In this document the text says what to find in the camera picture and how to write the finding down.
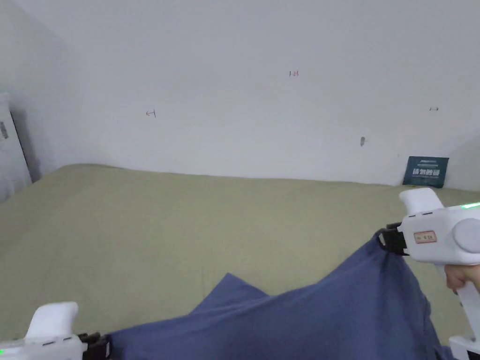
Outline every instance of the black clamp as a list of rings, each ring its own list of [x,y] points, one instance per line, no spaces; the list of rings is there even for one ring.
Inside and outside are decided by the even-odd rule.
[[[378,243],[380,247],[397,255],[407,256],[404,250],[407,248],[403,232],[398,231],[398,227],[402,223],[388,224],[386,228],[380,229],[378,235]]]
[[[109,358],[111,345],[108,335],[101,336],[100,333],[79,334],[78,338],[88,345],[87,350],[83,353],[82,360],[105,360]]]

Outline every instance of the white door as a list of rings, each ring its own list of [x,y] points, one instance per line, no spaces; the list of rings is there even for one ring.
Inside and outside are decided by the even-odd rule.
[[[0,94],[0,203],[32,183],[10,115],[8,95]]]

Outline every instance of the dark green sign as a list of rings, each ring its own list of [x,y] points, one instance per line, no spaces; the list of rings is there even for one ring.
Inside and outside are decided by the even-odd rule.
[[[447,157],[410,156],[403,185],[442,188],[447,174]]]

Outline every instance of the green light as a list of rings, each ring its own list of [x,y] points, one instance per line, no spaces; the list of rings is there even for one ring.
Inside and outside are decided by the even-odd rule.
[[[462,209],[470,209],[471,207],[477,207],[477,206],[480,206],[480,203],[462,205],[461,208]]]

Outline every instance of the blue cloth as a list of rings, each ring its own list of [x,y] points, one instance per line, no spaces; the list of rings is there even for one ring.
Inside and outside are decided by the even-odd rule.
[[[281,295],[228,274],[190,314],[111,334],[114,357],[452,360],[417,279],[376,237],[320,282]]]

